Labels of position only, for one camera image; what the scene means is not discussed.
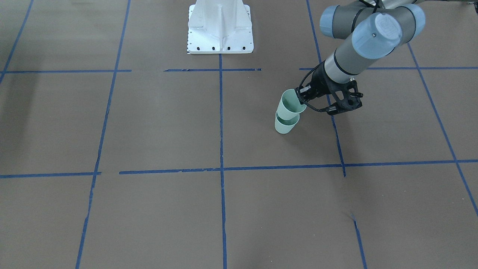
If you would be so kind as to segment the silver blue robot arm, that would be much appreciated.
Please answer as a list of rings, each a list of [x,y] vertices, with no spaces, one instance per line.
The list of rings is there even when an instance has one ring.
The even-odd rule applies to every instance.
[[[323,35],[343,40],[333,53],[309,72],[308,84],[295,89],[299,102],[332,95],[335,103],[322,112],[347,112],[362,106],[363,94],[355,77],[377,60],[418,36],[426,24],[425,12],[406,3],[391,9],[364,3],[329,6],[320,17]]]

